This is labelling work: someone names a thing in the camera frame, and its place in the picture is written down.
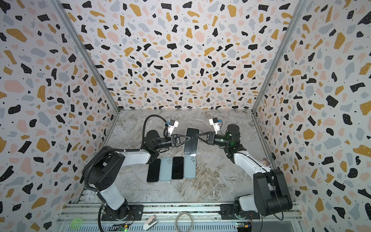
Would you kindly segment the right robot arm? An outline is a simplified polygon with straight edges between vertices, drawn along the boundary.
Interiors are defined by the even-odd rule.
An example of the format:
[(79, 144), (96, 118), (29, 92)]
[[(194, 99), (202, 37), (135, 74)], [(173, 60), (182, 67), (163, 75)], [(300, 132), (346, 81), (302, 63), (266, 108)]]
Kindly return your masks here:
[(195, 137), (208, 145), (221, 147), (227, 158), (253, 180), (253, 194), (234, 200), (233, 211), (236, 217), (245, 218), (254, 212), (269, 216), (292, 209), (293, 202), (283, 172), (261, 164), (249, 154), (241, 143), (239, 126), (228, 125), (225, 134), (209, 131)]

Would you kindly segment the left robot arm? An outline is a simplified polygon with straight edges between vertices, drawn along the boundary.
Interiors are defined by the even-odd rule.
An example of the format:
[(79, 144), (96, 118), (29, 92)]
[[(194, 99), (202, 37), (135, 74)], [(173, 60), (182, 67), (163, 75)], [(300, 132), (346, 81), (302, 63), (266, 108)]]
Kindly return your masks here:
[(102, 211), (113, 220), (123, 220), (129, 217), (128, 201), (117, 187), (117, 176), (122, 167), (147, 164), (149, 182), (160, 179), (161, 165), (158, 158), (162, 149), (191, 145), (198, 141), (198, 132), (188, 135), (172, 134), (161, 137), (156, 130), (150, 130), (144, 137), (141, 149), (117, 149), (110, 146), (102, 148), (86, 165), (82, 175), (85, 188), (96, 193), (102, 201)]

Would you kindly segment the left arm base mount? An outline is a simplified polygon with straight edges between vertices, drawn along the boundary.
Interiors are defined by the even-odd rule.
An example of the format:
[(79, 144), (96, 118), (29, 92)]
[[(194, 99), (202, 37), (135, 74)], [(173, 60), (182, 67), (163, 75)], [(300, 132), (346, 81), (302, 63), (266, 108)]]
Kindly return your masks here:
[(101, 217), (102, 221), (140, 221), (142, 219), (144, 205), (123, 205), (118, 210), (106, 207)]

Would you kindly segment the light blue case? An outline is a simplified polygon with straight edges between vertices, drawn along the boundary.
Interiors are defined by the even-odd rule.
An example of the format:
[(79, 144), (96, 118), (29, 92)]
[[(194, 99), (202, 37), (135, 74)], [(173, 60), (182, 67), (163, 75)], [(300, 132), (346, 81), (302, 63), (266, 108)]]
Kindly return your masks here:
[(160, 181), (171, 181), (173, 169), (172, 158), (162, 158), (160, 164), (159, 180)]

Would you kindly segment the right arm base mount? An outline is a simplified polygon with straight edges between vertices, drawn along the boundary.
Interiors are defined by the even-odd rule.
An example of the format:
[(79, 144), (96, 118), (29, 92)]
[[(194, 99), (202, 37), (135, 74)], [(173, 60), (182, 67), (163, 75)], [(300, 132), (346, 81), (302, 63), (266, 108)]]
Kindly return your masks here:
[(244, 211), (237, 204), (221, 204), (220, 211), (222, 220), (250, 220), (250, 219), (260, 219), (260, 214), (253, 210)]

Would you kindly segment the black phone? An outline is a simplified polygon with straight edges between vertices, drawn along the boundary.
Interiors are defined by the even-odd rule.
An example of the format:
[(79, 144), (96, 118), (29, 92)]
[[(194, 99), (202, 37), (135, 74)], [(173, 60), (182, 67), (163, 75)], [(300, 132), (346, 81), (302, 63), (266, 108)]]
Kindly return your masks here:
[(187, 128), (186, 136), (189, 136), (191, 139), (184, 144), (183, 154), (186, 156), (196, 156), (198, 151), (198, 135), (200, 133), (199, 129), (196, 128)]
[(173, 157), (172, 179), (178, 180), (183, 178), (184, 178), (184, 158)]

